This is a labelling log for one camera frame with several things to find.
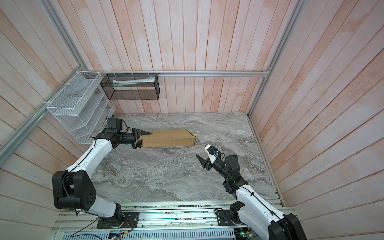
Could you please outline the brown cardboard box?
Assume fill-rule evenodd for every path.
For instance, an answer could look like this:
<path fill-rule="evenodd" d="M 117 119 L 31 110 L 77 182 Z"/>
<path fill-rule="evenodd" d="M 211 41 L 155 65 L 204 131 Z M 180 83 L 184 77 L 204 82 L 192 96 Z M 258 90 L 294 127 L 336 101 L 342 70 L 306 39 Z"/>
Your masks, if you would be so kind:
<path fill-rule="evenodd" d="M 143 148 L 165 148 L 193 146 L 196 136 L 188 130 L 152 131 L 150 135 L 141 135 L 137 140 Z"/>

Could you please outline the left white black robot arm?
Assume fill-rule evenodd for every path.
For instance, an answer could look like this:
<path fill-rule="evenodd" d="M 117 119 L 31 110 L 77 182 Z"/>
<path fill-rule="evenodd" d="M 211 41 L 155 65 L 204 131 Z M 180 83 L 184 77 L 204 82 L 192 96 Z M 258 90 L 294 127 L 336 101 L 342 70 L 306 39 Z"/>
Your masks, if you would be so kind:
<path fill-rule="evenodd" d="M 111 228 L 124 224 L 122 207 L 98 196 L 91 181 L 94 171 L 119 145 L 142 147 L 140 138 L 148 132 L 129 128 L 123 119 L 109 118 L 106 127 L 93 138 L 89 149 L 70 167 L 52 177 L 54 205 L 57 209 L 84 211 L 98 216 Z"/>

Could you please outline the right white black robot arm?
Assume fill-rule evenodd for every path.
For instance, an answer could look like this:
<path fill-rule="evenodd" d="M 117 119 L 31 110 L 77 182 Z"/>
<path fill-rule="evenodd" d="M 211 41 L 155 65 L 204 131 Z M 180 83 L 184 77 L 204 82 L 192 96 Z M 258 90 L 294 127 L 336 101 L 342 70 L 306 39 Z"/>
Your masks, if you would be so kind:
<path fill-rule="evenodd" d="M 214 169 L 224 177 L 226 192 L 237 201 L 228 211 L 234 224 L 245 224 L 263 240 L 306 240 L 306 234 L 294 214 L 285 214 L 264 200 L 240 174 L 238 156 L 230 155 L 222 161 L 209 155 L 207 159 L 196 155 L 207 171 Z"/>

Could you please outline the white paper in basket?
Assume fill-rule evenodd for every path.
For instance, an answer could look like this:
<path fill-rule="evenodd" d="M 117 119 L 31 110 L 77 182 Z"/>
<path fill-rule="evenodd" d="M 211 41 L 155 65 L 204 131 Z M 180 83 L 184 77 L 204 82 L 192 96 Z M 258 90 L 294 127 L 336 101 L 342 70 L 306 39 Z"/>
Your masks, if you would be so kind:
<path fill-rule="evenodd" d="M 113 87 L 151 87 L 155 84 L 156 78 L 130 79 L 130 80 L 113 80 Z"/>

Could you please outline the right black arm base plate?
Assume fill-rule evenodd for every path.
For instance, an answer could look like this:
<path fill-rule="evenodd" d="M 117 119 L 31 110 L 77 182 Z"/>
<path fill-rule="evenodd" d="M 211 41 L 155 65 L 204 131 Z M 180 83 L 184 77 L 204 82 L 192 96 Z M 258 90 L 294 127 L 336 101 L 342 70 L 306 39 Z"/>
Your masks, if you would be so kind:
<path fill-rule="evenodd" d="M 253 226 L 257 223 L 256 218 L 251 215 L 247 208 L 240 210 L 223 210 L 217 208 L 214 210 L 219 226 Z"/>

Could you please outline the aluminium frame rail front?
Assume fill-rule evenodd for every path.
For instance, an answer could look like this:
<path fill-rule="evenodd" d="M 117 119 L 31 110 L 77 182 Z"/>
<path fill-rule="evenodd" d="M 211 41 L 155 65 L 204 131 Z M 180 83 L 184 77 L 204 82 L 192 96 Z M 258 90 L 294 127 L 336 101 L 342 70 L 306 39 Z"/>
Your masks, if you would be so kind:
<path fill-rule="evenodd" d="M 123 212 L 138 212 L 137 230 L 218 229 L 214 209 L 228 210 L 235 200 L 181 201 L 121 204 Z M 52 228 L 53 233 L 98 231 L 96 216 L 61 212 Z"/>

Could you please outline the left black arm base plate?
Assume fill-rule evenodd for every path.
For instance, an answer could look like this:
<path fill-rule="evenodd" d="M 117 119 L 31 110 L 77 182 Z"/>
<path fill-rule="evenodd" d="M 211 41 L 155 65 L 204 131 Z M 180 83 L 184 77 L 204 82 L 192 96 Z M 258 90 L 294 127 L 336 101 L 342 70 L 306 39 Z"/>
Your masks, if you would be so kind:
<path fill-rule="evenodd" d="M 122 212 L 111 218 L 100 218 L 97 229 L 135 229 L 138 225 L 139 212 Z"/>

